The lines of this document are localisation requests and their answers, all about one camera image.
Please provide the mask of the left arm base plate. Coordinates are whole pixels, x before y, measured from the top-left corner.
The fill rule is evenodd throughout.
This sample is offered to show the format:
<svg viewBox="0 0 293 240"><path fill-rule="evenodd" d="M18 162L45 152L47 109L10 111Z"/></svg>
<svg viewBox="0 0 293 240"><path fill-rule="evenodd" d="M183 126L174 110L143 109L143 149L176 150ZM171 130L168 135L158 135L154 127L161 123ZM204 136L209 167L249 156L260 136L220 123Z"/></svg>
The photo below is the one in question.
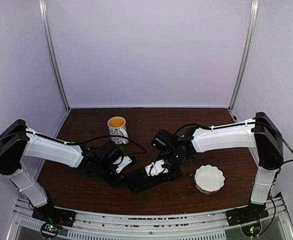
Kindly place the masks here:
<svg viewBox="0 0 293 240"><path fill-rule="evenodd" d="M72 227L76 213L72 210L56 208L54 206L42 206L35 208L32 217L43 222L62 227Z"/></svg>

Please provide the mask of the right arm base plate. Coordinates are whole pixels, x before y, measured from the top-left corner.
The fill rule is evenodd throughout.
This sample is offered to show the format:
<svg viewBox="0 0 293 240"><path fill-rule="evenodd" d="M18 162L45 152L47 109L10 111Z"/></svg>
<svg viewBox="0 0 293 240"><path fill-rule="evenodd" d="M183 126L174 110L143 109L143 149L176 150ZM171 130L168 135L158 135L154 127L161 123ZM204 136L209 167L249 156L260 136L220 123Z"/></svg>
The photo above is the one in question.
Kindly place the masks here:
<svg viewBox="0 0 293 240"><path fill-rule="evenodd" d="M228 225L236 226L266 218L269 216L269 212L264 205L247 205L227 210L225 215Z"/></svg>

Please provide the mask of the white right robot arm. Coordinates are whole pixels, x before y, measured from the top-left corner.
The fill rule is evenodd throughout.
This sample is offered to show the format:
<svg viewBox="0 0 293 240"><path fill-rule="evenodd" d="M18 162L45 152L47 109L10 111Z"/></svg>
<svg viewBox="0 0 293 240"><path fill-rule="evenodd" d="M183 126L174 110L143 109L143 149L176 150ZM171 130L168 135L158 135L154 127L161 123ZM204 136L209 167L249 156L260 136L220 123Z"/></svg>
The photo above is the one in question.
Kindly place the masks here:
<svg viewBox="0 0 293 240"><path fill-rule="evenodd" d="M243 217L253 221L262 213L277 171L284 163L282 134L264 112L242 122L219 126L195 123L180 127L175 133L161 129L151 144L160 151L157 159L144 169L147 176L156 177L177 170L186 159L213 150L255 148L258 170Z"/></svg>

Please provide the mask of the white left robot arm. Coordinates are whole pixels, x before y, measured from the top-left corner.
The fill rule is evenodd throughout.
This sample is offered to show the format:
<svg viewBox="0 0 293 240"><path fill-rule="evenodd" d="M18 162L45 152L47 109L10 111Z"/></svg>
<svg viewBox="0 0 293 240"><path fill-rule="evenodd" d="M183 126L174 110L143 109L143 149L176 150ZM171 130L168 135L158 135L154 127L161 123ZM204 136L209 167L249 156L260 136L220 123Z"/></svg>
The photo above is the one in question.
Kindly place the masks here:
<svg viewBox="0 0 293 240"><path fill-rule="evenodd" d="M35 157L81 169L105 178L115 187L123 169L132 160L112 141L100 147L67 142L41 134L16 120L0 135L0 174L10 179L47 222L54 222L59 212L49 193L27 172L22 157Z"/></svg>

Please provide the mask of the black zippered tool case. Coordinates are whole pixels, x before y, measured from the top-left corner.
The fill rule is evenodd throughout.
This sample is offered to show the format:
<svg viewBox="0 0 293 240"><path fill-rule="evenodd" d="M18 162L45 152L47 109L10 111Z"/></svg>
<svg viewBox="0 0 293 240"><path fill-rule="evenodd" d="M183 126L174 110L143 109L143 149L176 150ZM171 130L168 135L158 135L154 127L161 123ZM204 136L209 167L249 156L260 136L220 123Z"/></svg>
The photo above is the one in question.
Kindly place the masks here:
<svg viewBox="0 0 293 240"><path fill-rule="evenodd" d="M178 167L168 173L156 176L148 176L146 170L141 167L124 175L124 182L133 194L139 194L152 189L162 183L175 181L183 175Z"/></svg>

